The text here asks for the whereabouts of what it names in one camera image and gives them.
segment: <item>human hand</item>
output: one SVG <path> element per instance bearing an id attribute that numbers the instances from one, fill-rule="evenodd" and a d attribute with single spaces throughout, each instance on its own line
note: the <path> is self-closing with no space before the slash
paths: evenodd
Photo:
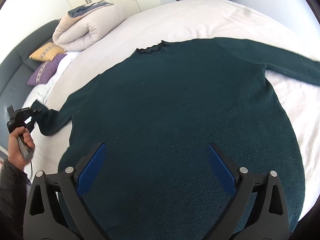
<path id="1" fill-rule="evenodd" d="M 14 129 L 12 133 L 10 133 L 8 143 L 8 161 L 12 163 L 14 166 L 16 166 L 19 170 L 23 171 L 24 166 L 26 166 L 30 161 L 26 162 L 23 158 L 22 153 L 20 152 L 17 140 L 20 134 L 23 135 L 24 142 L 31 149 L 35 150 L 36 146 L 27 128 L 18 127 Z"/>

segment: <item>gray headboard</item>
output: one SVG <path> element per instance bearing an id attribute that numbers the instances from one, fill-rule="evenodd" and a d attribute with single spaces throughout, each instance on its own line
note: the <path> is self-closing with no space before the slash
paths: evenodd
<path id="1" fill-rule="evenodd" d="M 41 64 L 30 59 L 29 55 L 52 38 L 58 23 L 59 20 L 54 20 L 31 33 L 0 64 L 0 145 L 5 149 L 9 138 L 7 107 L 13 105 L 14 110 L 22 107 L 33 88 L 27 85 L 27 81 Z"/>

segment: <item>blue textured pad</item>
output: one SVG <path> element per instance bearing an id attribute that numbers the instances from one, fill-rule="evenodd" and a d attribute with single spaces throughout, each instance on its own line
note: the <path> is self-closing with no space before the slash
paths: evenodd
<path id="1" fill-rule="evenodd" d="M 225 193 L 233 197 L 237 191 L 235 178 L 210 144 L 208 145 L 208 160 Z"/>
<path id="2" fill-rule="evenodd" d="M 78 177 L 77 193 L 81 197 L 87 194 L 106 159 L 106 145 L 101 144 Z"/>

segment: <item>purple cushion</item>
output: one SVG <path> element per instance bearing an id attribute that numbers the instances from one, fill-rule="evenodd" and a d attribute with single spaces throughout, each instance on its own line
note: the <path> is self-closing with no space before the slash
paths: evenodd
<path id="1" fill-rule="evenodd" d="M 67 54 L 58 54 L 52 61 L 42 63 L 29 78 L 27 84 L 36 86 L 38 84 L 47 84 L 49 79 L 56 73 L 60 60 Z"/>

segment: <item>yellow cushion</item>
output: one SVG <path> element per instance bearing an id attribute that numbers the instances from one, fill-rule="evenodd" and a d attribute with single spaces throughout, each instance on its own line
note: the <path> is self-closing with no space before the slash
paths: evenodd
<path id="1" fill-rule="evenodd" d="M 52 42 L 48 42 L 32 53 L 29 58 L 38 61 L 52 61 L 59 53 L 65 53 L 65 51 Z"/>

